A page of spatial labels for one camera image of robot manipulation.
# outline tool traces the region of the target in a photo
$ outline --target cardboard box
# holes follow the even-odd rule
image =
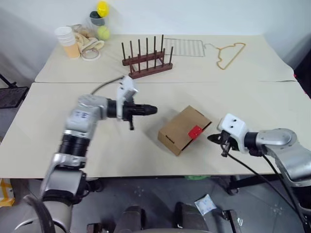
[[[210,123],[203,114],[188,106],[159,130],[157,138],[179,155]]]

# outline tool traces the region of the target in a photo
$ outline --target white wall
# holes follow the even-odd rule
[[[310,49],[310,0],[107,0],[113,33],[264,34],[295,68]],[[56,27],[84,22],[97,0],[1,0],[0,73],[29,84]]]

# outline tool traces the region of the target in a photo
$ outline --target table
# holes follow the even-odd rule
[[[0,177],[43,178],[77,98],[97,86],[34,83],[0,146]],[[117,86],[112,83],[98,95],[114,99]],[[99,122],[87,155],[89,177],[249,174],[207,140],[226,113],[243,119],[254,131],[292,129],[311,150],[311,101],[297,82],[138,83],[138,89],[136,103],[155,105],[158,113],[136,116],[134,131],[129,131],[128,122]],[[157,140],[157,131],[188,105],[213,123],[176,157]],[[262,158],[232,154],[259,173],[272,173]]]
[[[133,54],[138,54],[138,39],[141,53],[145,53],[145,38],[149,41],[149,54],[153,52],[152,35],[113,35],[101,50],[101,57],[92,62],[82,58],[70,60],[58,45],[52,52],[41,72],[36,77],[38,83],[104,83],[120,75],[129,73],[129,67],[121,63],[123,59],[121,42],[124,42],[126,57],[130,55],[129,41],[133,41]],[[233,35],[165,35],[164,47],[174,46],[173,69],[137,79],[137,83],[206,83],[206,82],[248,82],[248,81],[295,81],[293,70],[286,65],[267,44],[263,36]],[[160,35],[156,36],[156,49],[160,50]],[[237,42],[246,44],[242,52],[226,70],[216,66],[218,50]],[[221,57],[231,60],[241,48],[227,48]]]

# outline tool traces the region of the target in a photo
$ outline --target yellow ball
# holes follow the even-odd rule
[[[100,26],[97,29],[97,36],[100,40],[107,40],[110,37],[110,31],[106,26]]]
[[[109,14],[109,6],[107,2],[100,1],[97,4],[97,13],[99,14],[100,17],[106,17]]]

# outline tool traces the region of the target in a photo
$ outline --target stack of cups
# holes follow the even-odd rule
[[[69,58],[80,57],[80,51],[71,27],[57,28],[55,30],[55,35]]]

